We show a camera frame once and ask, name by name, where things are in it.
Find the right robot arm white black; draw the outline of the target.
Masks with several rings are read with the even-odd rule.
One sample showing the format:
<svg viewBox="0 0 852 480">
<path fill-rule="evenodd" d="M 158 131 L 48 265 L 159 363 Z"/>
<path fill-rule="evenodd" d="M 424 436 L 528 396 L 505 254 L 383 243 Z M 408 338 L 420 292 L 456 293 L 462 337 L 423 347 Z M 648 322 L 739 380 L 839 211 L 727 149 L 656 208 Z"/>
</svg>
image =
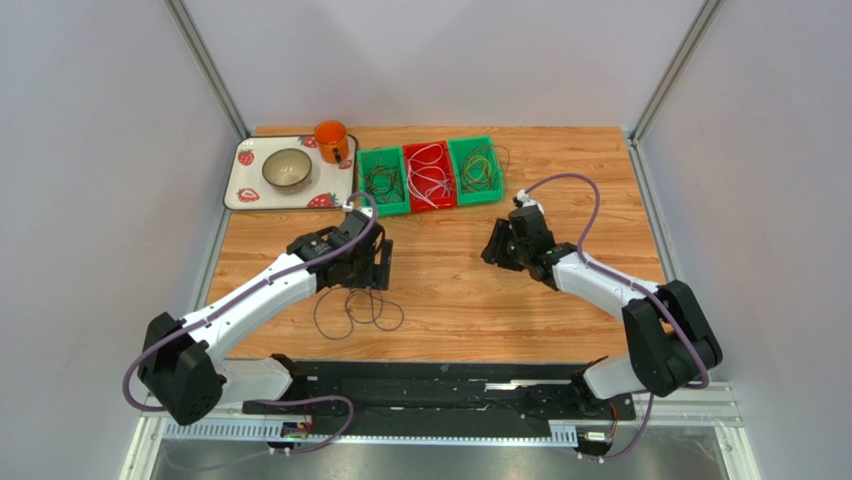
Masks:
<svg viewBox="0 0 852 480">
<path fill-rule="evenodd" d="M 649 392 L 666 397 L 698 388 L 723 361 L 723 351 L 693 292 L 630 277 L 597 262 L 578 245 L 558 243 L 539 206 L 523 206 L 495 222 L 482 259 L 579 297 L 621 321 L 626 353 L 587 364 L 571 377 L 580 402 Z"/>
</svg>

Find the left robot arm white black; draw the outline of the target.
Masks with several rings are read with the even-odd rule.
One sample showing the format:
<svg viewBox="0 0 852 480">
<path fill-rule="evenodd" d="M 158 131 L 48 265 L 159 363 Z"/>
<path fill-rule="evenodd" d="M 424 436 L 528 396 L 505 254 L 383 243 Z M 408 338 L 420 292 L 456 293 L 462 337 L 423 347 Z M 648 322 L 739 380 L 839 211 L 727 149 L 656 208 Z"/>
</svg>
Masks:
<svg viewBox="0 0 852 480">
<path fill-rule="evenodd" d="M 277 401 L 293 370 L 276 358 L 231 360 L 250 333 L 325 288 L 386 289 L 384 229 L 370 207 L 349 208 L 342 223 L 294 240 L 269 267 L 220 300 L 179 319 L 162 313 L 146 329 L 143 350 L 127 374 L 165 412 L 191 425 L 221 405 Z"/>
</svg>

